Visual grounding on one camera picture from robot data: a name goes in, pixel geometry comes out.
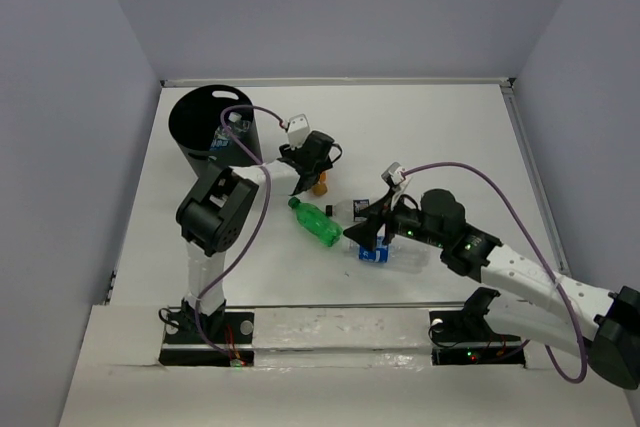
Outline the orange juice bottle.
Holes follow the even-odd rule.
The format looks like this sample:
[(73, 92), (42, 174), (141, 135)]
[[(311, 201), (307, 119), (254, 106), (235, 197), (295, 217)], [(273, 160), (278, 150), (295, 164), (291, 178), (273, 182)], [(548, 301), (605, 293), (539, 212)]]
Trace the orange juice bottle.
[(322, 172), (319, 176), (318, 181), (312, 186), (310, 192), (316, 197), (324, 196), (328, 191), (326, 180), (327, 173)]

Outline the clear bottle black label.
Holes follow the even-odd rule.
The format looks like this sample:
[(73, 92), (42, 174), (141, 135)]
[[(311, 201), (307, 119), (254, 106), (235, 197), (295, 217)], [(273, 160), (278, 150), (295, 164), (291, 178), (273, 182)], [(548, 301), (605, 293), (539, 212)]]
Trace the clear bottle black label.
[(366, 219), (362, 212), (370, 204), (371, 200), (368, 198), (346, 199), (335, 204), (327, 204), (325, 206), (325, 215), (345, 224), (358, 223)]

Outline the clear bottle blue label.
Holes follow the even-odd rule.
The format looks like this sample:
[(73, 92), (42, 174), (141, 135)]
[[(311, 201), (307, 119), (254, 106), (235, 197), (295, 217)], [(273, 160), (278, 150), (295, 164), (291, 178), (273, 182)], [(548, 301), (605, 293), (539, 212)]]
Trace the clear bottle blue label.
[(343, 238), (340, 248), (345, 256), (361, 263), (377, 268), (402, 273), (417, 274), (429, 262), (429, 248), (424, 244), (396, 238), (391, 244), (385, 245), (383, 237), (377, 238), (374, 250), (367, 250), (350, 239)]

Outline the green plastic bottle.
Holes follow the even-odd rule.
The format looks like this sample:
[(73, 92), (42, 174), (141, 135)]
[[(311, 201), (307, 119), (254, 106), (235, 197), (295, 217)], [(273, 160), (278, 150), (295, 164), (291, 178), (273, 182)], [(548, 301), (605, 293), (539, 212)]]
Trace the green plastic bottle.
[(297, 197), (291, 197), (288, 206), (294, 212), (298, 224), (324, 246), (332, 247), (340, 240), (343, 232), (340, 225), (317, 206), (302, 202)]

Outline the clear crushed label-less bottle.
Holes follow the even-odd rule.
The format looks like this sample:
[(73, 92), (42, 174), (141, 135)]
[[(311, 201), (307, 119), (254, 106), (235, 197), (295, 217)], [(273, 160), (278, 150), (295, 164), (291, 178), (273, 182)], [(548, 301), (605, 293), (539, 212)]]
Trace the clear crushed label-less bottle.
[[(242, 139), (251, 127), (251, 122), (242, 117), (239, 112), (231, 112), (228, 114), (226, 124), (234, 136)], [(223, 140), (230, 139), (228, 131), (223, 125), (218, 129), (218, 136)]]

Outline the clear bottle blue-green label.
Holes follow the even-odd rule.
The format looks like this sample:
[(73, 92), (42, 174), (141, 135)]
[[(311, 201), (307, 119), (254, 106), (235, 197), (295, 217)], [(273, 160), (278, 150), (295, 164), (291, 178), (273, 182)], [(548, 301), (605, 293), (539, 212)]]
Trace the clear bottle blue-green label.
[(228, 148), (234, 144), (234, 140), (225, 132), (216, 132), (209, 146), (211, 152)]

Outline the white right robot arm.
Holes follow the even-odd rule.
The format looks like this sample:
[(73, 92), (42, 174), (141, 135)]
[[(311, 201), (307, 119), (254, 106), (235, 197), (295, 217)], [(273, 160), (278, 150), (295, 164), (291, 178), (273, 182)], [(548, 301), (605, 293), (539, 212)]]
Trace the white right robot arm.
[(586, 361), (593, 372), (626, 390), (639, 387), (639, 292), (594, 287), (535, 263), (466, 221), (465, 208), (443, 189), (425, 192), (409, 207), (392, 192), (345, 231), (371, 250), (404, 237), (440, 249), (441, 262), (479, 283), (460, 315), (462, 331), (482, 339), (514, 335)]

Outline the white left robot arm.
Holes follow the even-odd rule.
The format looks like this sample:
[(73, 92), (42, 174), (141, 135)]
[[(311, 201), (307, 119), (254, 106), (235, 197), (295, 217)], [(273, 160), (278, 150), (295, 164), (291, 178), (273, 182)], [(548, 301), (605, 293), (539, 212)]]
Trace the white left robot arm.
[(176, 212), (187, 247), (188, 284), (180, 309), (162, 316), (166, 325), (201, 342), (219, 335), (226, 307), (222, 280), (239, 264), (227, 265), (226, 252), (238, 240), (254, 201), (264, 200), (256, 223), (260, 228), (271, 198), (311, 190), (337, 161), (331, 150), (339, 148), (332, 137), (313, 130), (298, 147), (282, 145), (280, 157), (266, 164), (208, 162)]

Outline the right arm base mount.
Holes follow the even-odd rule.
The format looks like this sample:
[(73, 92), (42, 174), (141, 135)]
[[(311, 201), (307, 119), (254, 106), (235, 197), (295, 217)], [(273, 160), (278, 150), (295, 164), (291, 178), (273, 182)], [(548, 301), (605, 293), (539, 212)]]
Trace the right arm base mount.
[(428, 336), (435, 366), (526, 365), (520, 337), (497, 334), (461, 310), (431, 311)]

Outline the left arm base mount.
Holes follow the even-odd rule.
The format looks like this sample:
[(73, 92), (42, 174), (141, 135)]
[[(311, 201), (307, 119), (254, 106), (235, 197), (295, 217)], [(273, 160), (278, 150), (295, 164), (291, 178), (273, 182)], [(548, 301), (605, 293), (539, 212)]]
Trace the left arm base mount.
[(163, 307), (158, 311), (164, 332), (159, 363), (169, 367), (250, 367), (254, 364), (255, 313), (222, 307), (212, 316), (193, 309)]

